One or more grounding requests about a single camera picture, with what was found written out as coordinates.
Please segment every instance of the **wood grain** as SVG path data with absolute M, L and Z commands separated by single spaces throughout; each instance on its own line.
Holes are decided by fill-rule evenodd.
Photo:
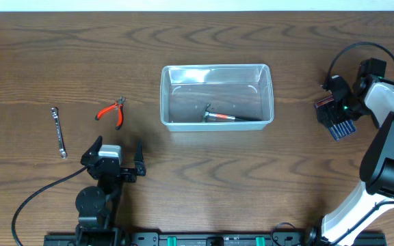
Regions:
M 144 143 L 148 175 L 124 188 L 119 222 L 178 231 L 270 231 L 281 221 L 305 228 L 334 210 L 358 182 L 376 129 L 368 117 L 337 143 L 317 123 L 319 84 L 345 46 L 378 42 L 394 53 L 394 12 L 0 13 L 0 245 L 31 193 L 79 168 L 102 135 L 131 161 Z M 334 67 L 353 81 L 357 48 Z M 161 69 L 175 64 L 268 64 L 275 119 L 264 131 L 170 133 L 159 119 Z M 124 126 L 95 114 L 124 94 Z M 57 149 L 49 111 L 60 109 L 69 158 Z M 25 245 L 72 232 L 87 173 L 33 199 L 18 218 Z M 370 227 L 394 245 L 394 210 Z

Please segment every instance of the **wrench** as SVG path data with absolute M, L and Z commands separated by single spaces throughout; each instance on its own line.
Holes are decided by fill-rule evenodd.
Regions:
M 62 130 L 60 129 L 59 111 L 56 107 L 51 108 L 51 115 L 55 120 L 55 130 L 57 131 L 57 139 L 59 140 L 59 151 L 63 159 L 68 158 L 65 145 L 63 144 Z

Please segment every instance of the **black cable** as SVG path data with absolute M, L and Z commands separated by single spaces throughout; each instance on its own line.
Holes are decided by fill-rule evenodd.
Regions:
M 274 231 L 277 230 L 280 226 L 291 226 L 292 228 L 294 228 L 294 230 L 296 230 L 296 227 L 295 227 L 294 225 L 288 223 L 288 222 L 281 222 L 281 223 L 277 224 L 277 225 L 274 227 L 274 229 L 272 230 L 272 232 L 270 233 L 270 238 L 272 239 L 273 243 L 275 243 L 277 246 L 282 246 L 282 245 L 280 245 L 280 244 L 278 243 L 278 241 L 276 241 L 276 240 L 274 239 L 273 233 L 274 233 Z M 293 246 L 300 246 L 300 244 L 301 244 L 301 242 L 296 243 L 296 244 L 293 245 Z
M 17 244 L 18 246 L 23 246 L 23 245 L 22 245 L 21 241 L 19 240 L 18 234 L 16 233 L 16 228 L 15 228 L 16 219 L 18 219 L 18 215 L 19 215 L 19 213 L 21 212 L 21 210 L 25 207 L 25 205 L 27 205 L 27 203 L 28 203 L 31 199 L 33 199 L 33 198 L 36 197 L 37 195 L 41 194 L 44 190 L 46 190 L 46 189 L 48 189 L 48 188 L 51 188 L 51 187 L 53 187 L 53 186 L 55 186 L 55 185 L 58 185 L 58 184 L 61 183 L 61 182 L 67 181 L 68 179 L 73 178 L 73 177 L 79 175 L 80 173 L 82 173 L 82 172 L 83 172 L 84 170 L 86 170 L 86 169 L 87 169 L 87 167 L 83 167 L 83 168 L 80 169 L 79 171 L 77 171 L 77 172 L 75 172 L 75 173 L 73 173 L 73 174 L 71 174 L 71 175 L 69 175 L 69 176 L 67 176 L 67 177 L 65 177 L 65 178 L 62 178 L 62 179 L 57 180 L 57 181 L 55 181 L 55 182 L 53 182 L 53 183 L 51 183 L 51 184 L 48 184 L 47 186 L 41 188 L 41 189 L 38 190 L 37 192 L 35 192 L 35 193 L 33 193 L 32 195 L 30 195 L 30 196 L 19 206 L 18 210 L 14 213 L 13 219 L 12 219 L 12 234 L 13 234 L 14 241 L 16 242 L 16 244 Z
M 340 51 L 340 53 L 334 58 L 334 60 L 331 62 L 331 65 L 329 66 L 329 70 L 328 70 L 328 75 L 326 76 L 326 78 L 325 78 L 325 85 L 328 83 L 328 79 L 330 78 L 330 76 L 331 76 L 331 71 L 332 71 L 332 67 L 334 66 L 334 64 L 335 64 L 335 62 L 338 60 L 338 58 L 342 55 L 342 54 L 344 54 L 344 52 L 346 52 L 346 51 L 348 51 L 348 50 L 350 50 L 350 49 L 352 49 L 352 48 L 354 48 L 354 47 L 356 47 L 356 46 L 360 46 L 360 45 L 369 45 L 369 46 L 374 46 L 374 47 L 377 47 L 377 48 L 379 48 L 379 49 L 382 49 L 385 53 L 387 53 L 387 55 L 389 55 L 390 57 L 391 57 L 391 59 L 393 60 L 393 62 L 394 62 L 394 55 L 392 54 L 392 52 L 390 52 L 388 49 L 386 49 L 386 48 L 384 48 L 383 46 L 381 46 L 381 45 L 379 45 L 379 44 L 376 44 L 376 43 L 373 43 L 373 42 L 358 42 L 358 43 L 355 43 L 355 44 L 351 44 L 351 45 L 349 45 L 348 47 L 346 47 L 346 48 L 344 48 L 342 51 Z
M 373 43 L 373 42 L 358 42 L 355 44 L 351 44 L 348 47 L 344 48 L 342 51 L 340 51 L 340 53 L 334 58 L 334 60 L 331 62 L 331 65 L 329 66 L 329 70 L 328 70 L 328 76 L 326 76 L 325 79 L 325 83 L 328 80 L 328 78 L 330 78 L 331 76 L 331 71 L 332 71 L 332 67 L 334 66 L 335 62 L 338 60 L 338 58 L 344 54 L 344 52 L 356 47 L 356 46 L 360 46 L 360 45 L 370 45 L 370 46 L 374 46 L 377 47 L 379 49 L 382 49 L 385 53 L 387 53 L 387 55 L 389 55 L 391 57 L 391 59 L 394 62 L 394 55 L 386 48 L 384 48 L 383 46 L 380 46 L 379 44 Z
M 335 246 L 338 243 L 340 243 L 340 241 L 342 241 L 347 235 L 349 235 L 353 231 L 355 231 L 355 229 L 358 228 L 358 226 L 360 226 L 364 221 L 366 221 L 366 219 L 369 218 L 375 211 L 380 209 L 381 206 L 390 205 L 390 204 L 394 204 L 394 201 L 380 202 L 380 203 L 376 204 L 363 218 L 361 218 L 354 226 L 352 226 L 349 230 L 347 230 L 347 232 L 345 234 L 341 235 L 336 241 L 334 241 L 331 244 L 331 246 Z

